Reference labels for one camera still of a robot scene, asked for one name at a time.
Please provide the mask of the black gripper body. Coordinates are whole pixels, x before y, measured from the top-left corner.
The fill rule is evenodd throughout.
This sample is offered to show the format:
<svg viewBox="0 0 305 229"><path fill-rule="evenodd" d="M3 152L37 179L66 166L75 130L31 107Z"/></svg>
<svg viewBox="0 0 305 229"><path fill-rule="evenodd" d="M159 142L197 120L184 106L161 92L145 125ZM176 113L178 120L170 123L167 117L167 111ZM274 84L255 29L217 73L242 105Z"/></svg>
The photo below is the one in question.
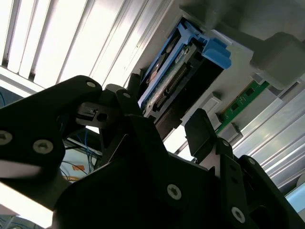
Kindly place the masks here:
<svg viewBox="0 0 305 229"><path fill-rule="evenodd" d="M300 229L302 219L257 167L219 155L205 170L167 156L165 170L121 158L72 184L54 229Z"/></svg>

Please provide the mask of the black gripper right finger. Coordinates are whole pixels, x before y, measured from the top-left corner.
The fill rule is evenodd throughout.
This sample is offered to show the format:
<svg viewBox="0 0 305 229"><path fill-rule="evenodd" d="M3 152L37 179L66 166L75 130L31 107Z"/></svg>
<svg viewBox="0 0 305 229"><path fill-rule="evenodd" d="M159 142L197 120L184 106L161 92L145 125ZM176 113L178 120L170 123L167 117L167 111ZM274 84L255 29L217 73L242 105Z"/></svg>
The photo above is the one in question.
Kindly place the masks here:
<svg viewBox="0 0 305 229"><path fill-rule="evenodd" d="M196 164L211 181L204 186L209 203L204 225L209 229L298 229L300 216L250 156L237 158L232 146L215 133L203 109L185 125Z"/></svg>

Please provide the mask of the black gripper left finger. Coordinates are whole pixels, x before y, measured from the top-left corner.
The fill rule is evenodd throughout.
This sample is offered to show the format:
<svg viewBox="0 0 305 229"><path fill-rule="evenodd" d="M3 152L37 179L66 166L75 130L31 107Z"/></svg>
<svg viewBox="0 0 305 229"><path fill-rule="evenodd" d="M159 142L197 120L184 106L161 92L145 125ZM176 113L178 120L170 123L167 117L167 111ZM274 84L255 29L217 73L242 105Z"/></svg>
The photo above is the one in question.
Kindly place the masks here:
<svg viewBox="0 0 305 229"><path fill-rule="evenodd" d="M86 125L100 128L103 155L110 157L103 167L129 158L165 170L169 155L133 92L116 85L103 90L79 75L0 110L0 183L9 196L16 192L55 210L72 185L59 174L63 139Z"/></svg>

